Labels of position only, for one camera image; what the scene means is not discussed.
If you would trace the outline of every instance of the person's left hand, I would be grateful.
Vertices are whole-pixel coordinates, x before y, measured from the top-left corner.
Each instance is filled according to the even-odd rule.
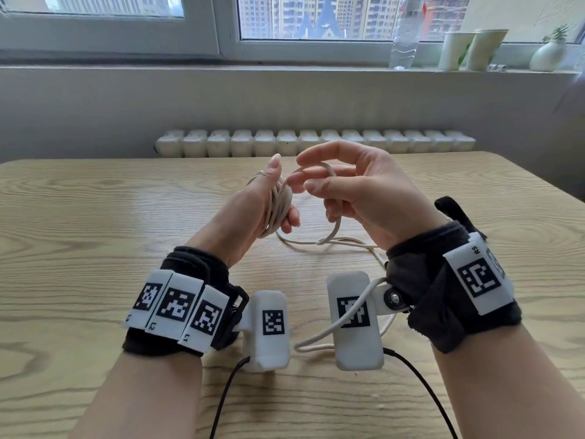
[[[236,192],[218,213],[186,243],[220,258],[228,268],[236,265],[264,231],[264,219],[272,188],[282,174],[280,154],[270,159],[267,169],[244,189]],[[301,225],[295,206],[280,228],[290,234]]]

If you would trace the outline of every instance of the white cable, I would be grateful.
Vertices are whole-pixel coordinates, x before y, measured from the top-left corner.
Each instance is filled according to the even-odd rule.
[[[330,165],[328,165],[327,163],[323,163],[323,162],[319,162],[315,165],[310,165],[310,166],[301,166],[299,169],[293,171],[293,174],[297,173],[299,171],[302,171],[303,169],[309,168],[311,166],[321,166],[321,167],[327,169],[327,172],[329,173],[330,176],[332,176],[332,177],[336,176],[335,171],[333,171],[333,168]],[[252,177],[250,179],[250,181],[248,182],[248,184],[250,184],[256,177],[258,177],[261,174],[262,174],[262,171],[260,171],[254,177]],[[367,244],[364,241],[357,239],[355,237],[349,237],[349,236],[336,237],[335,236],[339,231],[339,227],[341,226],[341,216],[339,216],[337,218],[337,220],[335,221],[335,227],[333,228],[333,231],[331,231],[331,233],[327,237],[325,237],[323,239],[319,239],[316,242],[297,241],[297,240],[289,239],[289,238],[285,237],[281,232],[278,231],[278,229],[280,228],[282,221],[284,221],[287,214],[289,213],[289,209],[290,209],[290,206],[291,206],[292,200],[293,200],[292,196],[293,196],[292,190],[285,183],[285,179],[283,177],[280,177],[280,181],[277,183],[277,185],[275,187],[272,188],[270,198],[268,199],[268,208],[266,211],[266,218],[264,219],[264,231],[262,231],[260,238],[263,238],[263,237],[266,237],[270,234],[276,233],[278,238],[285,243],[315,244],[315,245],[319,245],[319,246],[323,245],[323,244],[340,244],[340,245],[344,245],[344,246],[354,246],[357,248],[364,248],[364,249],[369,250],[372,254],[374,254],[374,257],[378,260],[378,262],[380,262],[380,265],[382,265],[382,268],[384,268],[384,259],[376,251],[376,249],[378,248],[378,246],[376,244]],[[372,280],[370,282],[370,284],[366,287],[366,289],[363,290],[360,297],[358,297],[357,300],[353,303],[352,307],[349,308],[349,310],[343,316],[341,316],[339,318],[339,320],[337,320],[335,323],[331,324],[329,326],[329,328],[319,332],[318,334],[311,336],[308,339],[304,339],[300,342],[297,342],[294,345],[294,350],[296,352],[299,352],[299,353],[306,353],[306,352],[311,352],[311,351],[320,351],[320,350],[324,350],[324,349],[334,349],[335,346],[333,344],[319,344],[319,345],[312,345],[312,344],[327,337],[333,331],[337,330],[340,326],[347,323],[348,320],[351,319],[355,315],[355,313],[361,308],[361,306],[366,301],[366,299],[371,294],[371,292],[379,284],[384,283],[384,282],[385,282],[384,277],[382,277],[380,279]],[[382,329],[380,330],[380,336],[383,336],[388,331],[388,329],[390,328],[390,325],[392,325],[392,323],[394,322],[394,319],[396,319],[396,314],[391,314],[390,316],[388,316]]]

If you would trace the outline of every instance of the wooden table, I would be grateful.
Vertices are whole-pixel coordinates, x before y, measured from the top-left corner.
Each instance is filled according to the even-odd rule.
[[[585,205],[488,153],[396,159],[435,199],[451,195],[489,236],[531,332],[585,393]],[[0,167],[0,437],[65,437],[120,353],[148,272],[184,243],[265,159],[36,160]],[[284,162],[285,171],[295,167]],[[295,198],[301,238],[328,234],[322,204]],[[365,237],[346,220],[341,234]],[[248,292],[282,290],[293,339],[329,324],[333,272],[383,274],[368,252],[257,242],[232,270]],[[428,342],[399,317],[384,344],[414,362],[444,405]],[[209,435],[241,344],[205,355],[198,438]],[[235,379],[218,437],[447,438],[427,392],[401,363],[342,372],[330,352],[293,354],[274,374]]]

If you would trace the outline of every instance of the gray wall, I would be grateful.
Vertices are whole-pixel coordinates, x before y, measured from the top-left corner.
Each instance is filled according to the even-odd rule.
[[[179,127],[460,129],[585,196],[585,119],[554,113],[571,73],[186,67],[0,68],[0,162],[154,157]]]

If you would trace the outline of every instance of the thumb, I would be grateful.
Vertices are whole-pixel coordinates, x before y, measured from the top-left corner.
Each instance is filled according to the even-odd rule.
[[[280,180],[282,174],[282,163],[280,154],[274,154],[268,162],[268,167],[254,179],[251,185],[262,191],[270,192]]]
[[[306,191],[319,198],[333,198],[353,202],[356,196],[355,177],[327,177],[307,180],[303,186]]]

